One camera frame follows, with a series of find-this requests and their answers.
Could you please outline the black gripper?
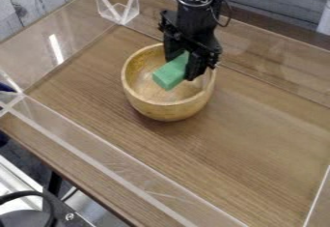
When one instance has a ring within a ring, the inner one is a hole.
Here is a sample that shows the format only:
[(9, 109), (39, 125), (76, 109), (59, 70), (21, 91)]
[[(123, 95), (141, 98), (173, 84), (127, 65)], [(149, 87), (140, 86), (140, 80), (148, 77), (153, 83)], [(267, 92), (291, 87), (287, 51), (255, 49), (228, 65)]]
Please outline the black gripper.
[(169, 62), (188, 52), (184, 79), (193, 81), (206, 69), (215, 69), (222, 46), (214, 31), (224, 0), (176, 0), (176, 10), (160, 12), (164, 58)]

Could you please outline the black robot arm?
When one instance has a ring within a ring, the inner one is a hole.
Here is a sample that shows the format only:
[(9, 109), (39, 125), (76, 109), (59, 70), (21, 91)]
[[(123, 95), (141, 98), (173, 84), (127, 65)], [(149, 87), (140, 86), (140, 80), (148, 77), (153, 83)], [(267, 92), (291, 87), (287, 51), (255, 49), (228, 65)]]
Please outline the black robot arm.
[(164, 34), (164, 59), (169, 62), (188, 52), (183, 78), (195, 80), (207, 69), (215, 69), (223, 48), (215, 37), (222, 6), (231, 6), (227, 0), (176, 0), (176, 10), (160, 11), (159, 30)]

